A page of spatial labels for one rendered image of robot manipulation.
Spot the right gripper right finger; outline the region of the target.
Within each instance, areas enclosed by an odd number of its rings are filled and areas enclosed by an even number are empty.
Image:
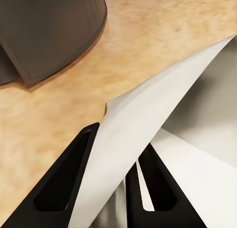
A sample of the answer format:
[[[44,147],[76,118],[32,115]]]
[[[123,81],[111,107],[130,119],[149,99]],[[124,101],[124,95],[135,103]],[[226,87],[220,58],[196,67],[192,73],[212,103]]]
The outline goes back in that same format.
[[[155,211],[143,208],[135,162],[125,177],[127,228],[207,228],[151,143],[138,162]]]

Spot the paper coffee filter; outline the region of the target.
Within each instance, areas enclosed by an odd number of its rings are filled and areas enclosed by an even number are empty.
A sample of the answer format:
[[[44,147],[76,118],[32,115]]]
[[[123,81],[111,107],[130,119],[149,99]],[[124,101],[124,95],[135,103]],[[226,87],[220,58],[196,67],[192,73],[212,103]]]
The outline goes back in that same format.
[[[106,102],[68,228],[127,228],[125,177],[154,147],[207,228],[237,228],[237,33]]]

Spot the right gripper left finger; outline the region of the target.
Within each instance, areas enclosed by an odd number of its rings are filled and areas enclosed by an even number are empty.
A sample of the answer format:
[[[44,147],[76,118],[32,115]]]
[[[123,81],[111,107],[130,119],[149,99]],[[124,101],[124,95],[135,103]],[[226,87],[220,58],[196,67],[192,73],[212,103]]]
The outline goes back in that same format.
[[[99,127],[80,131],[1,228],[68,228]]]

